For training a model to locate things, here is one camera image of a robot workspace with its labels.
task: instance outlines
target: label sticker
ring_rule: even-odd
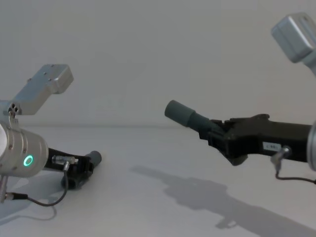
[[[281,144],[271,143],[271,142],[263,142],[263,149],[273,152],[278,152],[282,148]]]

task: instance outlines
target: wire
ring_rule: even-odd
[[[65,177],[65,190],[64,190],[64,193],[61,195],[61,197],[57,201],[55,201],[53,203],[42,203],[42,202],[36,201],[35,199],[30,198],[30,197],[28,197],[27,200],[29,200],[37,205],[40,205],[40,206],[49,207],[49,206],[57,205],[58,203],[60,203],[64,199],[64,197],[67,194],[68,188],[69,188],[69,181],[68,181],[68,175],[67,175],[66,170],[64,170],[64,177]]]
[[[316,180],[312,180],[312,179],[306,179],[306,178],[300,178],[300,177],[280,177],[279,172],[276,172],[276,178],[279,180],[301,180],[301,181],[306,181],[306,182],[316,184]]]

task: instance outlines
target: cable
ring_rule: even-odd
[[[61,197],[57,201],[55,201],[53,203],[42,203],[42,202],[36,201],[35,199],[30,198],[30,197],[28,197],[27,200],[29,200],[29,201],[37,204],[37,205],[40,205],[40,206],[48,207],[48,206],[57,205],[58,203],[60,203],[64,199],[64,197],[67,194],[68,188],[69,188],[69,181],[68,181],[67,171],[64,171],[64,177],[65,177],[65,190],[64,190],[64,193],[61,195]]]
[[[300,177],[280,177],[279,172],[276,172],[276,178],[279,180],[301,180],[301,181],[306,181],[306,182],[316,184],[316,180],[312,180],[312,179],[306,179],[306,178],[300,178]]]

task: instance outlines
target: green led ring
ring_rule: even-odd
[[[30,164],[32,164],[32,162],[33,162],[33,156],[29,155],[25,157],[23,164],[24,166],[29,166]]]

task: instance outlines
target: white wall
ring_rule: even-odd
[[[67,63],[73,84],[24,124],[175,125],[172,99],[212,119],[312,123],[316,78],[270,35],[296,11],[316,20],[313,0],[2,0],[0,99]]]

